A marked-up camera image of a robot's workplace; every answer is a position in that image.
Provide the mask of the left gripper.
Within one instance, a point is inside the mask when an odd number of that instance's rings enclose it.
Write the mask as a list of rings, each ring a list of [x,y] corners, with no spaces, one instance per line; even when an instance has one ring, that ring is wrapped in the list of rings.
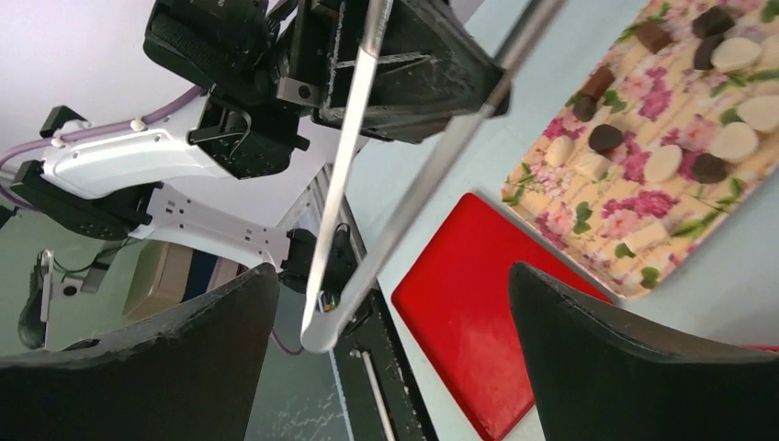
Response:
[[[277,98],[338,129],[356,71],[367,1],[298,1],[277,42]],[[478,110],[503,68],[468,34],[447,1],[395,1],[361,135],[419,144]]]

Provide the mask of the metal tongs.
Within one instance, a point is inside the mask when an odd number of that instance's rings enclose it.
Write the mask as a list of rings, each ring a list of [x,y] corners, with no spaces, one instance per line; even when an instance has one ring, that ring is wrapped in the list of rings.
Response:
[[[356,149],[356,123],[364,114],[368,83],[375,76],[376,59],[357,55],[358,80],[347,106],[348,123],[339,142],[333,173],[322,212],[300,341],[305,350],[321,354],[332,350],[388,261],[406,240],[409,229],[424,220],[429,204],[442,197],[447,181],[478,171],[470,162],[477,150],[505,131],[511,121],[534,124],[516,105],[531,85],[524,72],[537,67],[550,30],[560,21],[564,1],[527,1],[497,52],[502,79],[472,114],[454,117],[444,132],[421,149],[388,147],[380,152],[374,142]],[[362,253],[355,273],[347,280],[341,299],[330,312],[316,306],[323,281],[327,249],[333,243],[338,217],[351,211],[362,233]]]

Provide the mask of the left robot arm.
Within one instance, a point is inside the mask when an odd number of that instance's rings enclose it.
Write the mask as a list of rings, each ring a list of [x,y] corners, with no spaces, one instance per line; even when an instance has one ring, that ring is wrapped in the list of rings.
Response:
[[[199,205],[171,180],[286,172],[309,141],[299,121],[419,143],[480,109],[505,71],[446,1],[158,1],[143,49],[192,83],[165,107],[93,126],[55,107],[4,198],[83,236],[178,243],[244,266],[268,262],[295,287],[341,288],[356,260],[331,214],[322,237],[254,225]]]

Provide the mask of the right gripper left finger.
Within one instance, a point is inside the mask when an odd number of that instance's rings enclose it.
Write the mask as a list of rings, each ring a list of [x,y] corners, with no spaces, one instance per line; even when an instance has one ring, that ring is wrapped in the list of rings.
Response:
[[[241,440],[279,294],[262,264],[60,351],[1,359],[4,440]]]

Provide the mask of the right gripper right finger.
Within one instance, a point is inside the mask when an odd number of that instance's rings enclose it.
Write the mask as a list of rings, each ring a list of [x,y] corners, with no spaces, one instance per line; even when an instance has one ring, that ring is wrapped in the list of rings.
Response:
[[[778,355],[687,334],[527,263],[511,313],[548,440],[775,440]]]

